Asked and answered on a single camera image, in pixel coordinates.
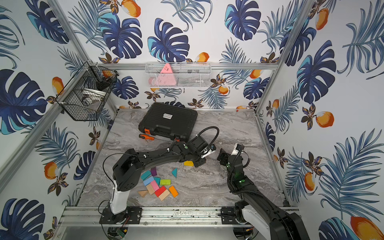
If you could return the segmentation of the green block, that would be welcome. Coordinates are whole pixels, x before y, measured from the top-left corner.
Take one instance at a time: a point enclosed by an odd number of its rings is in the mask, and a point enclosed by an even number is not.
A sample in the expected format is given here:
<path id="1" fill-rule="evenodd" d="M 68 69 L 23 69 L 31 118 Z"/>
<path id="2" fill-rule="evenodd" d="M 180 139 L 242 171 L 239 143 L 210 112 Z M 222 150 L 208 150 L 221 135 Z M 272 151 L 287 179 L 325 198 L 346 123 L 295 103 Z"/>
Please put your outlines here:
<path id="1" fill-rule="evenodd" d="M 171 183 L 172 183 L 172 181 L 171 181 L 171 180 L 168 180 L 168 179 L 161 179 L 161 180 L 160 180 L 160 185 L 161 185 L 161 186 L 170 186 Z"/>

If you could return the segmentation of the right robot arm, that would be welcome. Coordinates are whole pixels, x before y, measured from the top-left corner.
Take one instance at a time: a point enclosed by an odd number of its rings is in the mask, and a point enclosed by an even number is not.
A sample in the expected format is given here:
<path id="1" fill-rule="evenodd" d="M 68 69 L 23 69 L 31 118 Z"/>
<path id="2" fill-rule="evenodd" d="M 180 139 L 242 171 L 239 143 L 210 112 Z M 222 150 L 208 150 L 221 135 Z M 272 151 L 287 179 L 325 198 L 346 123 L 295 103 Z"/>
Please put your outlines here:
<path id="1" fill-rule="evenodd" d="M 242 151 L 220 150 L 217 160 L 227 169 L 230 192 L 241 200 L 235 203 L 235 220 L 251 224 L 266 240 L 308 240 L 302 218 L 289 213 L 270 201 L 245 175 Z"/>

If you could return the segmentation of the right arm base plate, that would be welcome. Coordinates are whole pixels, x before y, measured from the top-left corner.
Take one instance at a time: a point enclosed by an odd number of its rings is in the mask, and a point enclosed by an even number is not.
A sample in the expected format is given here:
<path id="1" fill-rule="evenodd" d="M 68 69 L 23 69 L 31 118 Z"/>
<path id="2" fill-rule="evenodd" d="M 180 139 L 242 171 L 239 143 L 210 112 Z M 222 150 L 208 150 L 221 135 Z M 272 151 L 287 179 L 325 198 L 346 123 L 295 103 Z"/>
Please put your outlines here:
<path id="1" fill-rule="evenodd" d="M 252 226 L 258 226 L 266 223 L 261 215 L 250 205 L 244 208 L 223 207 L 218 216 L 221 217 L 223 225 L 250 224 Z"/>

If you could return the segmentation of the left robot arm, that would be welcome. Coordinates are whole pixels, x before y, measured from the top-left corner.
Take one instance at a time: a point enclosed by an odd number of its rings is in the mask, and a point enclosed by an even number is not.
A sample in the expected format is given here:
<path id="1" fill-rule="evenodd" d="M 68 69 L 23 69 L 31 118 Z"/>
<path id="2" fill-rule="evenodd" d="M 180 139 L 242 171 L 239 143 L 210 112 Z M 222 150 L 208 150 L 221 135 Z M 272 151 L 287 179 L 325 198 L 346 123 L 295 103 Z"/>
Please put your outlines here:
<path id="1" fill-rule="evenodd" d="M 197 168 L 205 164 L 206 157 L 216 149 L 215 144 L 196 136 L 188 142 L 174 142 L 169 147 L 151 152 L 127 150 L 113 166 L 112 214 L 118 215 L 126 210 L 129 192 L 139 183 L 143 172 L 164 164 L 186 161 L 192 161 Z"/>

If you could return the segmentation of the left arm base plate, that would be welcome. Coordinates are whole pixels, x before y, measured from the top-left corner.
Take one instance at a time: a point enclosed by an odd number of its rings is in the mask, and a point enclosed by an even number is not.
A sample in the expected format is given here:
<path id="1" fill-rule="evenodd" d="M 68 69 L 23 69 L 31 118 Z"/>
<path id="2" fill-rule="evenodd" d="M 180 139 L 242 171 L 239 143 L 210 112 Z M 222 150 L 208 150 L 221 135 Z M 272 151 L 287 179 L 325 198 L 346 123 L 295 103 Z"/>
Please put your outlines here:
<path id="1" fill-rule="evenodd" d="M 141 220 L 143 209 L 140 207 L 127 207 L 118 214 L 113 214 L 110 205 L 103 209 L 102 216 L 99 220 L 103 225 L 138 225 Z"/>

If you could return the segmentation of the yellow block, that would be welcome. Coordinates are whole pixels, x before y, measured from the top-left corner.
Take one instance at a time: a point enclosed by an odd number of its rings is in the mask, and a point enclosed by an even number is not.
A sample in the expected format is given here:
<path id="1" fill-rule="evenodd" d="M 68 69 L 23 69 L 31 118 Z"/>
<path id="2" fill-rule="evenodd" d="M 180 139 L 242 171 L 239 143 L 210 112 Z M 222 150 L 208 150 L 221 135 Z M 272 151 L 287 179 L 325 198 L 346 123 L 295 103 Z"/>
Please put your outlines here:
<path id="1" fill-rule="evenodd" d="M 195 165 L 193 161 L 185 161 L 184 166 L 194 167 Z"/>

